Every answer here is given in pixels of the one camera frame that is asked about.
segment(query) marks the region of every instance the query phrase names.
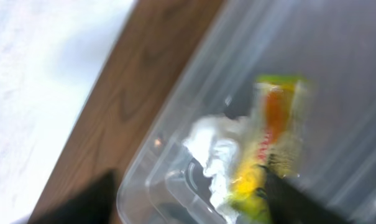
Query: plastic container lid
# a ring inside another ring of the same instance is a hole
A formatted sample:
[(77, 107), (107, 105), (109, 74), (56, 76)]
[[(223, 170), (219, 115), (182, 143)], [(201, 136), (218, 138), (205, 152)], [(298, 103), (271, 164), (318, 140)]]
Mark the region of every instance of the plastic container lid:
[(247, 115), (260, 73), (313, 84), (297, 186), (376, 223), (376, 0), (239, 0), (226, 3), (135, 156), (117, 196), (125, 224), (225, 223), (181, 141), (201, 116)]

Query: white surface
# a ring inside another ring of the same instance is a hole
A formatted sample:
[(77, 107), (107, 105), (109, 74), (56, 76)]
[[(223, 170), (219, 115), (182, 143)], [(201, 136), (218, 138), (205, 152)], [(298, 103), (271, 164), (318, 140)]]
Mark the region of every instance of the white surface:
[(235, 224), (239, 213), (227, 202), (234, 163), (247, 118), (230, 120), (225, 116), (206, 116), (199, 119), (183, 145), (203, 167), (203, 175), (211, 177), (210, 202), (228, 224)]
[(32, 212), (133, 0), (0, 0), (0, 223)]

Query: black object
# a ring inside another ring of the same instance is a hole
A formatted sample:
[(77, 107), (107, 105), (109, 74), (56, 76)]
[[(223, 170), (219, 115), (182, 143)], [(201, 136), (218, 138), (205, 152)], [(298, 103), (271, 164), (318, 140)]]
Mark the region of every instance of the black object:
[(75, 198), (31, 224), (107, 224), (116, 201), (116, 173), (111, 170)]
[(265, 184), (273, 224), (347, 224), (339, 215), (311, 200), (268, 171)]

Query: yellow wrapper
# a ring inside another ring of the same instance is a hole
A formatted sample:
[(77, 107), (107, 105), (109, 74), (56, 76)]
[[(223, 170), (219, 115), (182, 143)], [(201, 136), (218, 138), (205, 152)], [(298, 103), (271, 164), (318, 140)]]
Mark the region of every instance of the yellow wrapper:
[(265, 75), (255, 87), (252, 129), (232, 180), (230, 203), (257, 221), (271, 223), (264, 189), (266, 168), (280, 177), (294, 173), (306, 91), (297, 77)]

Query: food wrapper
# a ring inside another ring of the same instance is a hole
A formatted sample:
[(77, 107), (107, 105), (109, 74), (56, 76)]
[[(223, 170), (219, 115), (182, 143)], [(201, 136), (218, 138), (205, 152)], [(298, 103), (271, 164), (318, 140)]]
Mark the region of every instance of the food wrapper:
[(244, 152), (231, 182), (230, 204), (262, 223), (271, 223), (264, 190), (267, 169), (279, 177), (297, 175), (306, 82), (299, 77), (262, 75)]

